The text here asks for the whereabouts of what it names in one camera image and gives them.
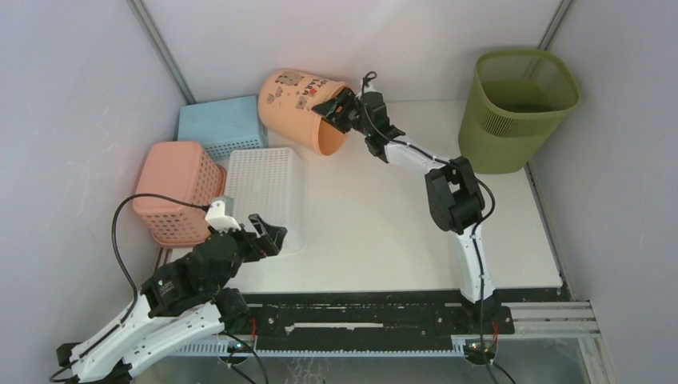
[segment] pink plastic basket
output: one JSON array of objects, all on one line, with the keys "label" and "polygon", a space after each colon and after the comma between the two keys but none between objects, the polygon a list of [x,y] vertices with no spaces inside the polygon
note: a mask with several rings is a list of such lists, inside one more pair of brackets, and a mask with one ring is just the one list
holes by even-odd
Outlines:
[{"label": "pink plastic basket", "polygon": [[[226,172],[197,142],[160,142],[146,157],[137,193],[207,205],[223,194]],[[194,246],[209,236],[205,212],[160,198],[136,198],[134,211],[161,246]]]}]

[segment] white table surface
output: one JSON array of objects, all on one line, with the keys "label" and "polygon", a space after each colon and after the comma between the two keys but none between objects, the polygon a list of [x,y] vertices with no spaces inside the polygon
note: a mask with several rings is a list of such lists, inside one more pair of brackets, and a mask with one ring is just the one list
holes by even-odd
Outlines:
[{"label": "white table surface", "polygon": [[[441,155],[460,154],[465,102],[387,103],[391,123]],[[451,290],[457,256],[429,216],[424,176],[374,158],[364,136],[349,133],[329,157],[269,132],[269,146],[290,146],[305,160],[305,246],[248,263],[229,286],[244,293]],[[489,272],[499,288],[562,286],[527,175],[479,175],[497,210],[483,224]],[[486,209],[489,199],[485,195]],[[175,250],[172,258],[185,251]]]}]

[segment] white connector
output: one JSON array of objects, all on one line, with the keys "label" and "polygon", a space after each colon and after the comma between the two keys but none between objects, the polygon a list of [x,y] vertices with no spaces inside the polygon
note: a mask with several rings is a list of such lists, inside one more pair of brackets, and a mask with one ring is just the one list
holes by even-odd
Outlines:
[{"label": "white connector", "polygon": [[233,199],[228,196],[219,196],[209,204],[205,220],[218,232],[230,229],[240,230],[240,224],[233,217]]},{"label": "white connector", "polygon": [[[361,80],[361,87],[359,88],[360,91],[356,94],[357,98],[362,97],[362,88],[363,88],[363,81]],[[377,92],[377,88],[374,86],[374,81],[370,81],[367,84],[365,84],[365,93],[368,92]]]}]

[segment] white plastic basket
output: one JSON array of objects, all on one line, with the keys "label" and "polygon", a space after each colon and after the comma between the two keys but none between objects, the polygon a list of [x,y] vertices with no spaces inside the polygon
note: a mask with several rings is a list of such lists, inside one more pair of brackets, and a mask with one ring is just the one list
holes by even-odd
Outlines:
[{"label": "white plastic basket", "polygon": [[233,151],[224,194],[233,198],[233,216],[248,231],[254,231],[251,214],[287,228],[281,254],[303,248],[304,164],[291,148]]}]

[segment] black cable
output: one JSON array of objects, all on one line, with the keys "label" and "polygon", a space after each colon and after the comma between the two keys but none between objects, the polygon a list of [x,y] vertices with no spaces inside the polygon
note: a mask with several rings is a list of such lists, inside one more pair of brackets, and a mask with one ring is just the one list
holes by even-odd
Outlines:
[{"label": "black cable", "polygon": [[224,358],[221,357],[221,356],[219,356],[219,355],[217,355],[217,357],[219,358],[219,360],[221,360],[222,362],[224,362],[224,363],[226,363],[226,364],[232,364],[232,363],[231,363],[231,358],[232,358],[233,355],[236,354],[237,352],[240,352],[240,350],[234,350],[233,352],[231,352],[231,353],[229,354],[229,357],[226,358],[226,360],[224,360]]},{"label": "black cable", "polygon": [[268,374],[268,372],[266,372],[266,367],[264,366],[264,362],[261,360],[261,358],[259,358],[259,355],[257,354],[257,352],[254,351],[254,348],[252,348],[252,346],[250,346],[248,343],[243,342],[240,338],[235,337],[230,332],[224,331],[224,334],[226,336],[232,338],[236,342],[241,343],[243,346],[247,347],[249,352],[251,352],[252,355],[254,356],[254,358],[257,359],[257,362],[259,363],[259,366],[261,367],[261,373],[264,375],[264,381],[266,382],[266,384],[269,384],[269,374]]},{"label": "black cable", "polygon": [[497,364],[497,363],[495,363],[495,362],[493,362],[492,365],[495,366],[498,370],[504,372],[504,374],[506,375],[506,377],[508,378],[508,380],[511,380],[511,382],[512,382],[513,384],[516,384],[516,381],[513,380],[513,378],[512,378],[511,375],[509,374],[509,372],[507,372],[507,371],[504,369],[503,366],[500,366],[499,364]]},{"label": "black cable", "polygon": [[70,369],[70,367],[75,365],[76,362],[78,362],[78,360],[71,362],[67,366],[64,366],[60,370],[54,372],[54,374],[50,376],[50,382],[67,382],[68,380],[70,380],[71,378],[56,378],[56,377],[66,372],[66,370]]},{"label": "black cable", "polygon": [[[377,78],[377,74],[375,74],[374,72],[368,72],[368,73],[363,77],[363,82],[362,82],[362,87],[361,87],[361,96],[362,96],[362,92],[365,90],[365,84],[367,83],[365,80],[366,80],[366,79],[368,79],[368,80],[370,79],[370,77],[369,77],[370,74],[373,74],[373,78],[371,78],[371,79]],[[391,139],[391,138],[386,137],[386,135],[385,135],[384,133],[382,133],[382,132],[377,128],[377,126],[374,124],[374,122],[372,121],[372,118],[369,116],[369,113],[368,113],[368,111],[367,111],[367,106],[366,106],[360,99],[358,99],[357,101],[362,105],[363,111],[365,112],[363,115],[367,117],[367,120],[369,121],[369,124],[372,126],[372,128],[374,128],[374,130],[375,130],[381,137],[383,137],[384,139],[386,139],[388,142],[393,142],[393,143],[396,143],[396,144],[400,144],[400,145],[402,145],[402,146],[407,146],[407,147],[412,148],[413,150],[419,152],[420,154],[424,155],[424,156],[425,156],[426,158],[428,158],[429,160],[432,160],[432,161],[434,161],[434,162],[438,162],[438,163],[440,163],[440,164],[445,164],[445,165],[452,166],[452,167],[454,167],[454,169],[455,169],[457,172],[465,172],[464,170],[461,170],[461,169],[459,169],[458,167],[456,167],[453,163],[451,163],[451,162],[446,162],[445,160],[441,160],[441,159],[439,159],[439,158],[437,158],[437,157],[431,155],[430,153],[426,152],[425,150],[422,150],[421,148],[418,148],[417,146],[414,146],[414,145],[411,144],[411,143],[403,142],[403,141],[401,141],[401,140],[395,140],[395,139]],[[495,384],[499,384],[499,382],[497,381],[497,377],[494,375],[494,372],[492,372],[492,369],[490,368],[490,363],[489,363],[489,361],[488,361],[488,359],[487,359],[487,355],[485,354],[485,340],[484,340],[484,338],[483,338],[483,302],[485,301],[485,268],[483,267],[483,261],[482,261],[482,258],[481,258],[481,251],[480,251],[480,248],[478,247],[478,243],[477,243],[477,241],[476,241],[476,230],[478,229],[478,226],[479,226],[482,222],[484,222],[485,220],[487,220],[487,219],[494,213],[495,207],[497,206],[497,200],[494,198],[494,194],[493,194],[492,191],[489,189],[489,187],[487,186],[487,184],[485,184],[484,182],[482,182],[482,181],[481,181],[474,173],[467,173],[467,175],[470,176],[470,177],[472,177],[473,180],[475,180],[480,186],[482,186],[483,189],[485,189],[485,191],[487,191],[488,196],[489,196],[489,198],[490,198],[490,209],[489,209],[488,213],[487,213],[485,216],[483,216],[483,217],[476,223],[476,225],[473,227],[473,230],[471,231],[471,237],[472,237],[472,239],[473,239],[473,247],[474,247],[475,250],[476,250],[476,256],[478,257],[478,266],[479,266],[480,269],[481,269],[481,305],[480,305],[480,312],[481,312],[481,315],[480,315],[480,318],[479,318],[479,323],[480,323],[479,328],[480,328],[480,332],[478,333],[478,336],[479,336],[479,339],[480,339],[480,343],[481,343],[481,353],[482,353],[482,355],[483,355],[483,362],[485,363],[485,368],[487,368],[487,371],[488,371],[488,373],[489,373],[490,378],[492,378],[492,380],[493,380],[493,382],[494,382]],[[506,372],[503,368],[501,368],[501,370],[504,371],[504,372],[506,373],[506,375],[511,379],[511,381],[515,384],[515,382],[513,381],[513,379],[511,378],[511,376],[509,375],[509,373]]]},{"label": "black cable", "polygon": [[127,318],[130,316],[132,311],[134,310],[134,307],[137,305],[137,300],[138,300],[138,289],[137,285],[134,283],[134,280],[132,279],[132,276],[130,275],[130,272],[127,270],[127,267],[125,266],[125,263],[122,261],[122,258],[120,257],[120,250],[118,249],[118,236],[117,236],[117,226],[118,226],[118,217],[120,216],[120,213],[122,212],[122,208],[127,204],[128,202],[131,202],[135,198],[160,198],[162,200],[166,200],[168,202],[173,202],[175,204],[179,204],[182,206],[188,206],[190,208],[197,208],[199,210],[204,210],[205,212],[209,209],[208,206],[199,206],[197,204],[191,204],[189,202],[182,202],[180,200],[177,200],[175,198],[171,198],[168,196],[164,196],[161,194],[133,194],[123,200],[120,205],[118,205],[118,208],[115,210],[115,213],[113,214],[113,221],[111,222],[110,226],[110,241],[113,245],[113,253],[115,254],[115,259],[118,261],[118,265],[120,266],[120,269],[122,270],[122,273],[125,275],[125,278],[127,279],[127,282],[130,284],[132,287],[132,304],[127,308],[127,311],[125,314],[122,316],[120,319],[120,322],[116,324],[113,328],[111,328],[108,332],[106,332],[103,336],[101,336],[96,342],[94,342],[89,348],[87,348],[84,352],[82,352],[80,355],[78,355],[78,360],[75,360],[74,362],[71,362],[68,366],[61,368],[59,371],[57,371],[55,374],[53,374],[50,377],[50,382],[66,382],[70,378],[64,378],[64,379],[56,379],[56,377],[59,374],[62,374],[66,372],[70,367],[72,367],[76,362],[78,362],[80,359],[84,358],[91,350],[96,348],[99,344],[101,344],[104,340],[106,340],[116,329],[120,327],[122,323],[127,320]]},{"label": "black cable", "polygon": [[252,378],[251,378],[250,376],[246,375],[245,372],[239,370],[236,366],[231,365],[230,368],[233,370],[233,372],[235,372],[236,374],[241,375],[242,378],[244,378],[244,379],[247,380],[248,382],[251,382],[252,384],[257,384],[256,382],[254,382],[254,380],[252,380]]}]

